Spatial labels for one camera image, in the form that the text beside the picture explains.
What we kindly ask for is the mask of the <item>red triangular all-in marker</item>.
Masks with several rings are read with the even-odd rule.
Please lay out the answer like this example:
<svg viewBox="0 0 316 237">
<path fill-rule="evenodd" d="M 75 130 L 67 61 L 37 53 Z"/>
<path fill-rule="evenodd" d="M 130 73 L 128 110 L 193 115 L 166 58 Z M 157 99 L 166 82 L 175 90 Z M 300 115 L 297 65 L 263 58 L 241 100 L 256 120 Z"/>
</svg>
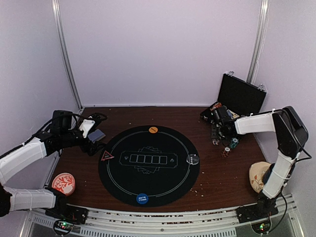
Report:
<svg viewBox="0 0 316 237">
<path fill-rule="evenodd" d="M 112 159 L 114 156 L 112 154 L 110 154 L 108 151 L 104 151 L 101 155 L 101 161 L 106 161 L 109 159 Z"/>
</svg>

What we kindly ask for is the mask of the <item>clear round dealer button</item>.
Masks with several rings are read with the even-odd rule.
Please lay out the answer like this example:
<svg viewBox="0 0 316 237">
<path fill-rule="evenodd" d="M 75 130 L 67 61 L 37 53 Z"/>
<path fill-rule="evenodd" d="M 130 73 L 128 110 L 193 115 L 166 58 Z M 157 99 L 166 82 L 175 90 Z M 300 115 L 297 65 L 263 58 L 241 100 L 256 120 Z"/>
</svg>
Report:
<svg viewBox="0 0 316 237">
<path fill-rule="evenodd" d="M 189 165 L 197 165 L 199 164 L 199 156 L 197 154 L 189 154 L 186 158 L 186 162 Z"/>
</svg>

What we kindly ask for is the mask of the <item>yellow big blind button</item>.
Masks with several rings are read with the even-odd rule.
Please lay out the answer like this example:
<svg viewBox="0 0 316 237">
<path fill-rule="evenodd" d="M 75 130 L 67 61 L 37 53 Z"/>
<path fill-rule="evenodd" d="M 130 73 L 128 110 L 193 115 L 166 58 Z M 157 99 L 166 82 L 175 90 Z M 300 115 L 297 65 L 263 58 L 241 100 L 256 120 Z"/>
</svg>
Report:
<svg viewBox="0 0 316 237">
<path fill-rule="evenodd" d="M 150 132 L 151 134 L 155 134 L 155 133 L 158 132 L 158 128 L 157 128 L 156 126 L 151 126 L 151 127 L 149 128 L 149 132 Z"/>
</svg>

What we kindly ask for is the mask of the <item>blue small blind button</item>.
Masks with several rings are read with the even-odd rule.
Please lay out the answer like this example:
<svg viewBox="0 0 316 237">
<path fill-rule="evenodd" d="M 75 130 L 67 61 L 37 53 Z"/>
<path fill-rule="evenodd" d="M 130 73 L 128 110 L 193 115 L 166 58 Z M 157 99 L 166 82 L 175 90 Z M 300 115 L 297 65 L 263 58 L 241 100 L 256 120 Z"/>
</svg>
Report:
<svg viewBox="0 0 316 237">
<path fill-rule="evenodd" d="M 149 201 L 149 197 L 147 194 L 144 193 L 140 193 L 137 197 L 136 197 L 136 201 L 138 204 L 140 205 L 144 205 Z"/>
</svg>

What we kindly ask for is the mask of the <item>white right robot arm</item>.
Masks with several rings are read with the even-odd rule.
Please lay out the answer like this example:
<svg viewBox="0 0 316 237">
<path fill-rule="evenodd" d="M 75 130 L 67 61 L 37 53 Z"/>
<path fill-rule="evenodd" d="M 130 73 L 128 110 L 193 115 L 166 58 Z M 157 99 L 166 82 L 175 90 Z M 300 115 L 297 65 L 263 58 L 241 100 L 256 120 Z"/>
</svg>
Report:
<svg viewBox="0 0 316 237">
<path fill-rule="evenodd" d="M 269 148 L 276 148 L 277 156 L 269 171 L 262 193 L 269 199 L 277 197 L 291 177 L 295 164 L 300 161 L 300 154 L 305 152 L 304 146 L 309 133 L 292 106 L 273 109 L 268 112 L 250 114 L 233 118 L 225 106 L 212 109 L 210 119 L 219 126 L 221 137 L 233 138 L 253 133 L 259 138 L 271 138 L 267 145 L 260 147 L 268 155 Z"/>
</svg>

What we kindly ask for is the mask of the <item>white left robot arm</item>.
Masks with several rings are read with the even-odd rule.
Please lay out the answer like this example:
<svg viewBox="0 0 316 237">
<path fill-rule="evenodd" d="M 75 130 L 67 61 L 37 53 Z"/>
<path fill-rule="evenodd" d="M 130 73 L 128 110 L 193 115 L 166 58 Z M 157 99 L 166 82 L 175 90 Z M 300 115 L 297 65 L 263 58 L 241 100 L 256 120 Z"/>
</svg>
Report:
<svg viewBox="0 0 316 237">
<path fill-rule="evenodd" d="M 38 190 L 15 189 L 6 186 L 16 173 L 37 160 L 64 148 L 79 146 L 89 156 L 96 154 L 104 143 L 92 142 L 88 135 L 103 121 L 98 115 L 85 118 L 79 126 L 71 128 L 71 116 L 51 119 L 25 143 L 0 157 L 0 215 L 26 209 L 51 209 L 60 219 L 71 215 L 66 195 L 54 188 Z"/>
</svg>

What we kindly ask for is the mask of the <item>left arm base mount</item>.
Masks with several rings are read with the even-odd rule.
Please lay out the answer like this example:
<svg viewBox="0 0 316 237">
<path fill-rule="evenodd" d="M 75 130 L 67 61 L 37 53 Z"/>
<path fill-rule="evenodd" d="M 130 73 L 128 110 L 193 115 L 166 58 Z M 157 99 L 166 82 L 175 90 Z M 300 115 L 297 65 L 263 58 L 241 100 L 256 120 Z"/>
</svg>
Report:
<svg viewBox="0 0 316 237">
<path fill-rule="evenodd" d="M 52 192 L 56 197 L 54 207 L 45 208 L 45 214 L 57 219 L 53 224 L 53 230 L 58 236 L 64 237 L 72 231 L 75 225 L 85 224 L 88 209 L 68 205 L 64 193 L 54 188 L 45 189 Z"/>
</svg>

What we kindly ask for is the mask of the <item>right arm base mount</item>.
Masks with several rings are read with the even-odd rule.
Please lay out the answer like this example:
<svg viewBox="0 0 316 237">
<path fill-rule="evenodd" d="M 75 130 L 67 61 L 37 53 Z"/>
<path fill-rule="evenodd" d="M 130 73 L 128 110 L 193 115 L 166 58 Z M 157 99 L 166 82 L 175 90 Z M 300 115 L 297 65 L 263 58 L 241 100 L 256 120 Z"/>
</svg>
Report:
<svg viewBox="0 0 316 237">
<path fill-rule="evenodd" d="M 236 213 L 240 224 L 251 222 L 252 230 L 263 235 L 272 229 L 271 216 L 278 214 L 278 209 L 275 199 L 260 197 L 255 204 L 238 207 Z"/>
</svg>

